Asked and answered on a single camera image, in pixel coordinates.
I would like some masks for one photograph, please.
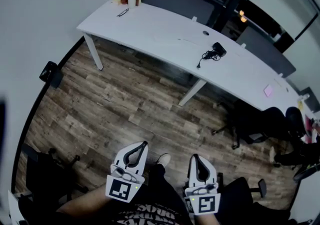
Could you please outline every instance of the black office chair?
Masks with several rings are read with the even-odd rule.
[[[26,187],[31,191],[32,204],[21,196],[18,201],[21,214],[30,213],[31,206],[44,212],[54,212],[59,205],[59,199],[67,196],[71,200],[72,190],[82,193],[88,192],[87,187],[82,187],[75,183],[75,173],[72,170],[73,164],[80,160],[77,155],[73,161],[67,165],[53,158],[55,149],[51,148],[48,154],[35,151],[27,144],[22,145],[22,151],[27,154],[26,164]]]
[[[263,198],[267,193],[267,185],[263,179],[258,183],[259,188],[249,188],[244,177],[238,178],[223,187],[223,174],[219,173],[219,192],[221,193],[219,211],[215,214],[222,225],[234,224],[286,224],[290,217],[289,210],[267,208],[254,203],[251,193],[260,192]]]
[[[293,137],[306,134],[301,112],[295,107],[288,108],[284,116],[277,107],[261,111],[242,100],[234,103],[234,109],[224,103],[219,106],[223,106],[228,112],[227,123],[221,129],[213,130],[211,134],[214,136],[227,128],[233,133],[232,128],[235,128],[237,144],[232,146],[234,150],[240,147],[241,139],[247,144],[253,144],[262,143],[270,137],[291,141]]]

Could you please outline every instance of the shoe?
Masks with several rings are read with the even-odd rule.
[[[275,156],[276,156],[275,148],[272,146],[269,152],[269,161],[271,164],[275,163]]]
[[[163,167],[166,167],[170,163],[171,155],[166,153],[159,157],[156,164],[163,165]]]

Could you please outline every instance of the wooden floor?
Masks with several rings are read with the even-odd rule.
[[[74,169],[79,183],[89,189],[105,183],[120,149],[148,141],[145,171],[161,154],[171,154],[165,176],[181,193],[189,159],[198,153],[224,174],[225,184],[245,177],[256,187],[264,178],[267,195],[261,199],[255,193],[254,199],[274,209],[289,207],[296,189],[292,180],[295,171],[274,168],[268,162],[272,145],[286,146],[270,139],[260,144],[243,143],[232,150],[233,138],[227,131],[211,135],[212,129],[225,123],[226,111],[217,107],[217,102],[231,103],[232,96],[205,85],[180,107],[179,100],[196,78],[115,43],[97,39],[95,44],[104,69],[97,69],[84,43],[63,67],[59,88],[50,87],[45,94],[26,143],[41,152],[56,148],[63,161],[80,155]],[[21,154],[17,192],[26,189],[26,161]]]

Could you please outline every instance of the black cable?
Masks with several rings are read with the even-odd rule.
[[[202,54],[202,58],[199,60],[198,66],[196,66],[198,69],[201,68],[200,62],[202,60],[214,60],[214,61],[219,61],[221,59],[221,56],[216,50],[211,50],[211,51],[206,51],[204,54]]]

